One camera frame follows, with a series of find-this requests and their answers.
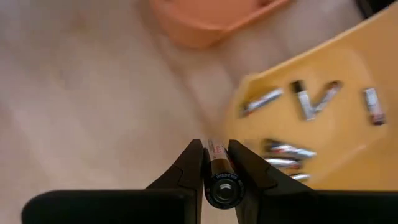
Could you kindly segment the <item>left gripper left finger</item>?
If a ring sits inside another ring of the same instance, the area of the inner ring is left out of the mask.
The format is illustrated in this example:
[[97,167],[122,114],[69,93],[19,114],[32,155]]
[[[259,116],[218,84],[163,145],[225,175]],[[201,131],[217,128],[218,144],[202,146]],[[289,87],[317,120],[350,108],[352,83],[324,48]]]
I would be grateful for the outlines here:
[[203,201],[203,145],[192,140],[176,161],[148,189],[182,190],[188,194],[184,205],[185,223],[200,224]]

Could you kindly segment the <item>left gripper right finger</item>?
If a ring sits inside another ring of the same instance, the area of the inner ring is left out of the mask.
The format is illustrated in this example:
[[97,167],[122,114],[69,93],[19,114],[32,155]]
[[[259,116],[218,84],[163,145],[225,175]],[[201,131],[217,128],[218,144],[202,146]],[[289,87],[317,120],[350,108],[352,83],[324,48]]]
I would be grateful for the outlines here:
[[271,166],[261,156],[230,140],[228,154],[246,190],[235,208],[239,223],[315,223],[315,191]]

